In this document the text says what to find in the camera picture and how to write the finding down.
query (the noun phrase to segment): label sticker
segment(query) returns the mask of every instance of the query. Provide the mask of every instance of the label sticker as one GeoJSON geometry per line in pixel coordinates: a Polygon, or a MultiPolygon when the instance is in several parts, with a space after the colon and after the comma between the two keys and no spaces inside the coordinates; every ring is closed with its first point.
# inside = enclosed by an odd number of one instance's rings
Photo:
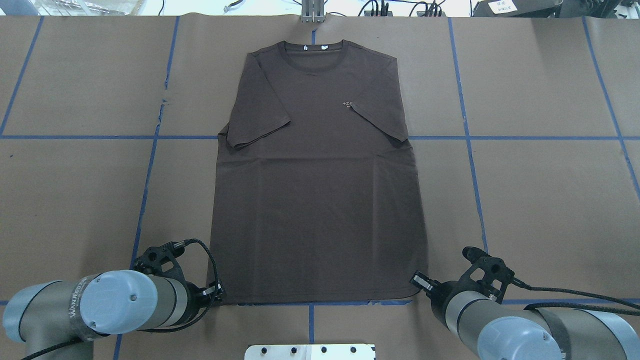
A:
{"type": "Polygon", "coordinates": [[[510,13],[518,11],[518,8],[513,4],[513,0],[500,0],[489,3],[489,7],[493,13],[510,13]]]}

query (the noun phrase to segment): metal plate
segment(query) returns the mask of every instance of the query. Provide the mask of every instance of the metal plate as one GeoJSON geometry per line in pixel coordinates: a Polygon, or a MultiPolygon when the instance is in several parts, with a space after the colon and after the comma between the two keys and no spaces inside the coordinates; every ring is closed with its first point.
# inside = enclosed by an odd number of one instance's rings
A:
{"type": "Polygon", "coordinates": [[[375,360],[373,344],[253,345],[244,360],[375,360]]]}

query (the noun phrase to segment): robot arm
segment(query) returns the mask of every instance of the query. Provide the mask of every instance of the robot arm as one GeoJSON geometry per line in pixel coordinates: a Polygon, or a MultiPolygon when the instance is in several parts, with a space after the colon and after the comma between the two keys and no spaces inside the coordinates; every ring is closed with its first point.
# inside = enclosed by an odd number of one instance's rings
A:
{"type": "Polygon", "coordinates": [[[79,282],[52,281],[15,294],[4,310],[8,337],[27,345],[27,358],[41,349],[61,346],[39,359],[93,359],[93,341],[134,330],[171,332],[198,321],[224,294],[217,271],[208,288],[187,282],[176,257],[196,239],[151,247],[134,270],[115,270],[83,277],[79,282]],[[172,262],[167,271],[162,265],[172,262]],[[205,311],[194,320],[199,310],[205,311]],[[178,328],[151,330],[181,325],[178,328]]]}
{"type": "MultiPolygon", "coordinates": [[[[473,247],[465,248],[463,255],[472,266],[458,281],[442,284],[416,272],[411,282],[431,299],[436,318],[480,359],[640,359],[640,340],[618,315],[590,309],[508,309],[501,303],[509,284],[532,288],[516,279],[499,258],[473,247]],[[478,268],[484,277],[473,281],[470,276],[478,268]],[[494,281],[501,282],[499,290],[492,286],[494,281]]],[[[638,311],[602,309],[640,315],[638,311]]]]}

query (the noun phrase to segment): short sleeve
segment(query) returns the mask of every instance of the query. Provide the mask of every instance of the short sleeve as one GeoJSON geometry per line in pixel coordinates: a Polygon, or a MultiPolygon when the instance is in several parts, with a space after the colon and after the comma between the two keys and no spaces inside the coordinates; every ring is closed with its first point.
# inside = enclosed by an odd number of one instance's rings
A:
{"type": "Polygon", "coordinates": [[[232,147],[244,147],[287,125],[289,115],[269,84],[258,60],[248,54],[229,123],[220,135],[232,147]]]}
{"type": "Polygon", "coordinates": [[[395,58],[353,99],[351,107],[396,140],[403,142],[408,138],[395,58]]]}

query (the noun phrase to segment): t-shirt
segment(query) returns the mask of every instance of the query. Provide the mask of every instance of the t-shirt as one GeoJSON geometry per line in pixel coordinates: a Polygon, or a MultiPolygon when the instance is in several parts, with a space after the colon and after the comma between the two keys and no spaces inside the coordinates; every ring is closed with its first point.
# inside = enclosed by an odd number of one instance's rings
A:
{"type": "Polygon", "coordinates": [[[218,144],[224,304],[416,293],[427,239],[395,58],[347,40],[250,53],[218,144]]]}

